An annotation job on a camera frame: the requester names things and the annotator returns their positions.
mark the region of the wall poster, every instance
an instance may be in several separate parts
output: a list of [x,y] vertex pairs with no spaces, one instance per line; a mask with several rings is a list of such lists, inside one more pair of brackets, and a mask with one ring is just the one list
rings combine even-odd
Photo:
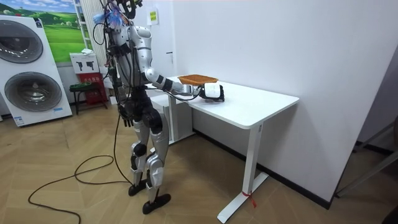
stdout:
[[40,18],[55,62],[85,48],[73,0],[0,0],[0,14]]

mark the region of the washing machine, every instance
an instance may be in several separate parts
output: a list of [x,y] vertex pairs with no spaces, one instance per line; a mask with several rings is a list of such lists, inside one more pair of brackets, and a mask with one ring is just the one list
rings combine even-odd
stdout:
[[40,20],[0,15],[0,74],[18,126],[72,115]]

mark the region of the robot leg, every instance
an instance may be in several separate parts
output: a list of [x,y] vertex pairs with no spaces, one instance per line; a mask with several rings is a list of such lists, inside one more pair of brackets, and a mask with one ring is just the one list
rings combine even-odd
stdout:
[[149,128],[140,121],[133,121],[134,130],[138,137],[138,142],[131,146],[131,172],[133,185],[129,188],[129,195],[134,196],[146,187],[146,180],[142,180],[142,173],[145,169],[147,143],[149,139]]
[[147,157],[146,162],[148,167],[146,187],[149,201],[144,204],[142,212],[148,214],[171,199],[169,194],[158,196],[163,181],[165,159],[169,150],[169,125],[164,114],[160,114],[153,108],[148,113],[144,113],[143,120],[145,123],[149,121],[147,124],[150,127],[150,138],[155,148],[155,152]]

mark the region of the wooden floor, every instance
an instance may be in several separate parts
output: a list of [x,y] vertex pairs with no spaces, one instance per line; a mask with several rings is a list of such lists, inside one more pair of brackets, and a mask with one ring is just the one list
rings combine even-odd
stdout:
[[[112,107],[26,128],[17,128],[11,119],[0,123],[0,223],[77,223],[75,216],[30,205],[27,198],[42,184],[73,174],[86,158],[112,154],[116,121],[117,111]],[[136,140],[132,128],[119,129],[118,158],[130,178],[130,145]],[[370,151],[351,156],[342,184],[381,159]],[[107,161],[98,159],[82,169]],[[85,185],[68,179],[44,188],[33,200],[76,211],[82,224],[219,223],[217,214],[241,191],[243,172],[243,161],[192,136],[170,147],[160,193],[170,193],[172,200],[150,215],[141,212],[146,191],[129,197],[128,184]],[[81,178],[92,182],[122,180],[115,166]],[[254,193],[257,208],[246,202],[228,223],[376,224],[398,204],[397,189],[396,173],[387,170],[335,199],[330,210],[325,210],[268,178]]]

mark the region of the humanoid robot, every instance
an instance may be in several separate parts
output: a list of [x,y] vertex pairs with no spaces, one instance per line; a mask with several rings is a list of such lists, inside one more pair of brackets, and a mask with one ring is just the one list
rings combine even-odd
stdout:
[[[200,96],[216,101],[224,101],[224,91],[223,87],[217,83],[193,86],[173,82],[152,68],[150,30],[135,26],[132,21],[136,14],[136,6],[141,7],[142,1],[130,1],[129,7],[125,0],[117,3],[122,5],[125,11],[123,16],[126,17],[124,21],[127,25],[114,29],[105,25],[104,31],[109,39],[108,74],[114,85],[119,114],[124,120],[124,125],[133,125],[139,139],[131,146],[133,185],[130,186],[128,193],[133,196],[144,188],[147,189],[149,201],[144,204],[142,212],[148,214],[169,202],[171,196],[158,195],[169,148],[169,127],[164,114],[152,107],[146,93],[148,87],[145,84],[152,83],[153,86],[171,96],[182,95],[193,96],[193,98]],[[149,137],[152,139],[155,151],[147,156]],[[146,167],[146,180],[144,180],[142,174]]]

